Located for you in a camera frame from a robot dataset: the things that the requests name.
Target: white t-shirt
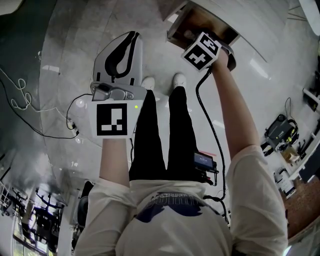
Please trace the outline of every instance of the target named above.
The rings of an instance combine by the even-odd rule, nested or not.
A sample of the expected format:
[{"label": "white t-shirt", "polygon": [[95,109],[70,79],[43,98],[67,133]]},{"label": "white t-shirt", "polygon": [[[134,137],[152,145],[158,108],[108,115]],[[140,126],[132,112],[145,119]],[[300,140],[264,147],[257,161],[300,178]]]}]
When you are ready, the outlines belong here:
[{"label": "white t-shirt", "polygon": [[76,256],[281,256],[285,209],[262,150],[231,161],[226,181],[231,227],[203,200],[206,184],[134,180],[130,189],[100,180],[89,194]]}]

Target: black pants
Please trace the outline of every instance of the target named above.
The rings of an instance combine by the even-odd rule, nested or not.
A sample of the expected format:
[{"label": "black pants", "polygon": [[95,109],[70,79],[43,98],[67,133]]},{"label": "black pants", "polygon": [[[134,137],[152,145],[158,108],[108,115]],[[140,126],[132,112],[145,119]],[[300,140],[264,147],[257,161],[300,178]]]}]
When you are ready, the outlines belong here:
[{"label": "black pants", "polygon": [[156,99],[147,91],[136,123],[134,160],[130,168],[133,180],[172,180],[204,182],[194,169],[196,137],[187,108],[185,88],[175,88],[169,98],[170,144],[166,170],[158,130]]}]

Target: hand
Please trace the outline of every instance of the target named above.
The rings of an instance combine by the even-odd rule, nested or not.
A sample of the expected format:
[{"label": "hand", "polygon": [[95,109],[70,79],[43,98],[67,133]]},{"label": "hand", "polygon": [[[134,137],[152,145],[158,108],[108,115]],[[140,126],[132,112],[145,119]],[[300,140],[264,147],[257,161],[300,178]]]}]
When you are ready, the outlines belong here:
[{"label": "hand", "polygon": [[212,63],[212,72],[220,69],[226,68],[228,65],[229,55],[223,48],[220,49],[218,59]]}]

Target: sneaker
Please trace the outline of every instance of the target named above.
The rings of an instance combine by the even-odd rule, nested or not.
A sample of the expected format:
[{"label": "sneaker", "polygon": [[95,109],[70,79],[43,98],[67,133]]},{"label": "sneaker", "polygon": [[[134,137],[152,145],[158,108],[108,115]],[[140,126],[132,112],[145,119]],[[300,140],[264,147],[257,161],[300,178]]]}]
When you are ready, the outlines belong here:
[{"label": "sneaker", "polygon": [[155,79],[152,76],[147,76],[143,79],[141,86],[147,90],[153,91],[155,88]]},{"label": "sneaker", "polygon": [[183,88],[186,88],[187,85],[187,79],[184,74],[182,73],[176,73],[173,78],[173,87],[177,88],[178,86],[182,86]]}]

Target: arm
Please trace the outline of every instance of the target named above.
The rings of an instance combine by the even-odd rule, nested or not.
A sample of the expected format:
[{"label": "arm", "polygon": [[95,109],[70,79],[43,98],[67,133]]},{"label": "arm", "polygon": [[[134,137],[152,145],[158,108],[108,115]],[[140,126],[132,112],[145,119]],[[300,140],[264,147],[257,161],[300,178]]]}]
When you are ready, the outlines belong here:
[{"label": "arm", "polygon": [[228,55],[220,51],[213,63],[212,73],[219,93],[226,140],[230,158],[250,145],[259,145],[258,132],[250,111],[231,72],[227,68]]},{"label": "arm", "polygon": [[90,191],[88,202],[85,228],[75,255],[116,255],[116,244],[135,207],[129,189],[125,139],[103,140],[100,179]]},{"label": "arm", "polygon": [[285,208],[259,144],[250,111],[227,68],[224,51],[212,67],[232,159],[226,175],[233,245],[252,256],[281,256],[288,246]]}]

